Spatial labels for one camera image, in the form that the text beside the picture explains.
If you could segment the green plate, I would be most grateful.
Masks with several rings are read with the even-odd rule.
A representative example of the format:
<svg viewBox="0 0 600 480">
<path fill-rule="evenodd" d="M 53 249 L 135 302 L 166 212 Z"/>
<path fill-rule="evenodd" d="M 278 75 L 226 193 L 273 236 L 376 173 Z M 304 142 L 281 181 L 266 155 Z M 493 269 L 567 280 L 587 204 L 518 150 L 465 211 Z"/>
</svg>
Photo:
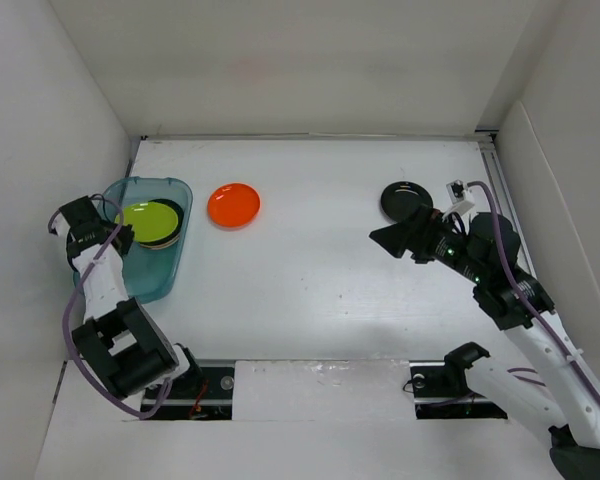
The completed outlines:
<svg viewBox="0 0 600 480">
<path fill-rule="evenodd" d="M 180 224 L 177 210 L 158 201 L 126 206 L 122 215 L 123 224 L 130 226 L 134 233 L 134 241 L 147 245 L 165 242 L 176 233 Z"/>
</svg>

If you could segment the beige plate with drawings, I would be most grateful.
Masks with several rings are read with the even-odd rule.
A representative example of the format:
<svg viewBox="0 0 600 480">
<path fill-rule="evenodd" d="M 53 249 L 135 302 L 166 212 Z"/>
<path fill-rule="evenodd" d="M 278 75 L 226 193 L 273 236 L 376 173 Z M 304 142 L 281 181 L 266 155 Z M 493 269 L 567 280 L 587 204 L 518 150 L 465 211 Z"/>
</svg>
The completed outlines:
<svg viewBox="0 0 600 480">
<path fill-rule="evenodd" d="M 145 249 L 157 251 L 157 250 L 163 250 L 163 249 L 169 248 L 172 245 L 177 244 L 178 241 L 179 241 L 179 235 L 177 235 L 171 239 L 164 239 L 160 242 L 153 242 L 153 243 L 139 242 L 138 245 Z"/>
</svg>

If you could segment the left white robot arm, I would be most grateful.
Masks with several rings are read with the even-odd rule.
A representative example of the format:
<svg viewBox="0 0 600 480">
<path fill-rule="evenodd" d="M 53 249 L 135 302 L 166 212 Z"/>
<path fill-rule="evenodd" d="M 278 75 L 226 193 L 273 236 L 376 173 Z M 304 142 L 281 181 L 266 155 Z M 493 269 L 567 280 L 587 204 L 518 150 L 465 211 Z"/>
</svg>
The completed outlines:
<svg viewBox="0 0 600 480">
<path fill-rule="evenodd" d="M 205 380 L 191 351 L 172 344 L 127 291 L 123 267 L 132 227 L 106 219 L 94 200 L 83 196 L 61 206 L 48 226 L 66 241 L 68 263 L 78 275 L 75 292 L 85 299 L 83 323 L 72 328 L 63 322 L 72 355 L 117 401 L 164 381 L 181 396 L 196 394 Z"/>
</svg>

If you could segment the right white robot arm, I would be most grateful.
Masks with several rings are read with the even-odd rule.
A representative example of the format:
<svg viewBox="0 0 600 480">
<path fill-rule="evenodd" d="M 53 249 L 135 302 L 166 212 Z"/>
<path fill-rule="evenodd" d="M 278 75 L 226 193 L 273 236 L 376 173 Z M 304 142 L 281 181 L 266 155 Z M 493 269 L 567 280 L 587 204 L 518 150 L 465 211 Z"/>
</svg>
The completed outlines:
<svg viewBox="0 0 600 480">
<path fill-rule="evenodd" d="M 573 346 L 541 283 L 517 263 L 520 237 L 495 212 L 477 214 L 466 231 L 427 205 L 370 238 L 391 256 L 437 261 L 473 283 L 473 298 L 524 355 L 549 394 L 516 378 L 475 342 L 447 353 L 437 380 L 457 397 L 482 396 L 549 450 L 564 479 L 600 479 L 600 381 Z"/>
</svg>

